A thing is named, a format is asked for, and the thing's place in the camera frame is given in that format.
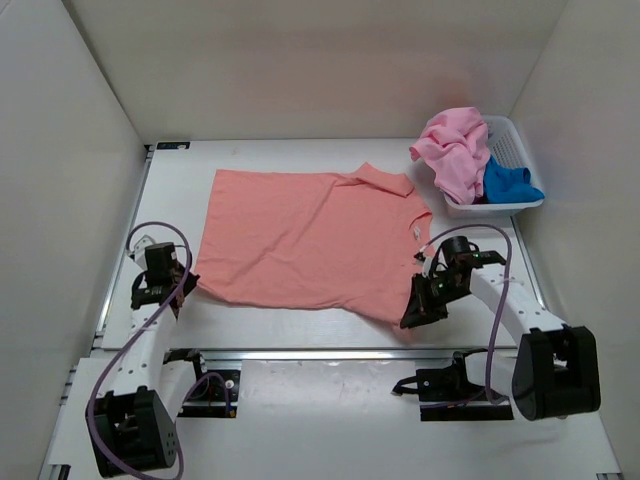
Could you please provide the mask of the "salmon pink t shirt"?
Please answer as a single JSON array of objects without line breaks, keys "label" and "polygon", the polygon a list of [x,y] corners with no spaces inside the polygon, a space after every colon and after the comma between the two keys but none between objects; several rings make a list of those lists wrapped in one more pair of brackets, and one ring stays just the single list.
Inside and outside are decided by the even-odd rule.
[{"label": "salmon pink t shirt", "polygon": [[397,329],[433,218],[412,181],[352,173],[216,172],[199,287],[233,305],[342,309]]}]

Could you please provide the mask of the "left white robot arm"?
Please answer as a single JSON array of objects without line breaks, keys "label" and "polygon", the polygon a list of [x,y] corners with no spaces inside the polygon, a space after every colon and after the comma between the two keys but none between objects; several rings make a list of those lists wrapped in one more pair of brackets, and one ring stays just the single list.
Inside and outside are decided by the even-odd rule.
[{"label": "left white robot arm", "polygon": [[145,235],[130,258],[142,269],[131,286],[131,329],[136,342],[125,350],[98,388],[90,431],[100,475],[143,474],[170,469],[179,455],[176,419],[185,397],[208,389],[209,373],[195,350],[169,351],[186,297],[199,277],[185,269],[171,242]]}]

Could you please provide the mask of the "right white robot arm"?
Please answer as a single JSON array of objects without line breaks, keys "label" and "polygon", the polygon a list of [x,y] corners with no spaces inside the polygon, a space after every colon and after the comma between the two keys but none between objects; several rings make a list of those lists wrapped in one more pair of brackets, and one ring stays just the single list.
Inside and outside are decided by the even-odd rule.
[{"label": "right white robot arm", "polygon": [[419,369],[399,381],[394,394],[414,394],[430,408],[456,408],[473,401],[506,403],[527,420],[591,413],[601,406],[597,346],[586,327],[572,327],[541,306],[510,274],[496,251],[482,251],[464,236],[442,242],[435,258],[412,278],[400,322],[403,329],[448,316],[448,305],[480,300],[517,346],[501,357],[495,345],[457,351],[450,365]]}]

